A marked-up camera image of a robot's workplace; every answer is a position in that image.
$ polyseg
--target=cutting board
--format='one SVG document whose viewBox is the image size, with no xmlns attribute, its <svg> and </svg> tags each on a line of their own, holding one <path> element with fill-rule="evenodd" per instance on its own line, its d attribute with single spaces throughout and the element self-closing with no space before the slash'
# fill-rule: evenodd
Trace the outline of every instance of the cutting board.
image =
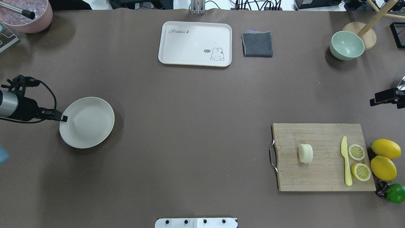
<svg viewBox="0 0 405 228">
<path fill-rule="evenodd" d="M 279 191 L 375 191 L 373 178 L 345 184 L 344 159 L 340 153 L 343 136 L 347 146 L 358 144 L 366 150 L 360 124 L 274 123 L 273 139 L 277 158 Z M 310 144 L 313 160 L 305 164 L 298 157 L 298 145 Z M 355 163 L 370 167 L 368 155 Z"/>
</svg>

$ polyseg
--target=gray cloth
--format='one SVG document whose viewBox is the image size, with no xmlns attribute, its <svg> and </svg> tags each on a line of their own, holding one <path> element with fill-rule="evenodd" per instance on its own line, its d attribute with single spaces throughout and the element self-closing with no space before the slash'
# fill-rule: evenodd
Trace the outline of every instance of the gray cloth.
<svg viewBox="0 0 405 228">
<path fill-rule="evenodd" d="M 242 44 L 244 56 L 273 57 L 270 32 L 243 32 Z"/>
</svg>

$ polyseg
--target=yellow lemon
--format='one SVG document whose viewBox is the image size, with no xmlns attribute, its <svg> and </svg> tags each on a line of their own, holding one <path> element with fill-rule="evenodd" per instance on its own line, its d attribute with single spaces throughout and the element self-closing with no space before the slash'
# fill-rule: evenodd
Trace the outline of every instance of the yellow lemon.
<svg viewBox="0 0 405 228">
<path fill-rule="evenodd" d="M 377 155 L 370 162 L 374 175 L 383 181 L 392 181 L 396 177 L 396 167 L 387 157 Z"/>
<path fill-rule="evenodd" d="M 356 163 L 352 166 L 352 174 L 359 181 L 368 181 L 371 177 L 371 170 L 363 163 Z"/>
<path fill-rule="evenodd" d="M 395 159 L 401 156 L 401 148 L 395 142 L 388 139 L 377 139 L 371 144 L 371 149 L 377 155 Z"/>
<path fill-rule="evenodd" d="M 356 161 L 361 161 L 366 157 L 366 152 L 364 149 L 357 144 L 349 146 L 349 156 Z"/>
</svg>

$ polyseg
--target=plastic knife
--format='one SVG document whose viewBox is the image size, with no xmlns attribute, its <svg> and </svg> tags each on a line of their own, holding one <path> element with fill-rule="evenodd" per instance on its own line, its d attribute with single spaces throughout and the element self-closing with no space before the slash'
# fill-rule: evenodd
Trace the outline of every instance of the plastic knife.
<svg viewBox="0 0 405 228">
<path fill-rule="evenodd" d="M 340 146 L 340 153 L 345 158 L 345 183 L 347 186 L 352 185 L 352 174 L 350 173 L 349 166 L 349 153 L 347 151 L 347 137 L 343 136 L 342 144 Z"/>
</svg>

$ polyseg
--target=halved lemon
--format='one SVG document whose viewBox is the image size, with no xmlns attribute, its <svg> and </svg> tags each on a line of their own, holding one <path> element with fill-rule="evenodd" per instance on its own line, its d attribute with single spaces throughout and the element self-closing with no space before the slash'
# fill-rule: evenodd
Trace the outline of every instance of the halved lemon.
<svg viewBox="0 0 405 228">
<path fill-rule="evenodd" d="M 366 157 L 366 152 L 364 149 L 357 144 L 349 146 L 349 156 L 356 161 L 361 161 Z"/>
<path fill-rule="evenodd" d="M 352 174 L 359 181 L 368 181 L 371 177 L 371 170 L 363 163 L 356 163 L 352 166 Z"/>
</svg>

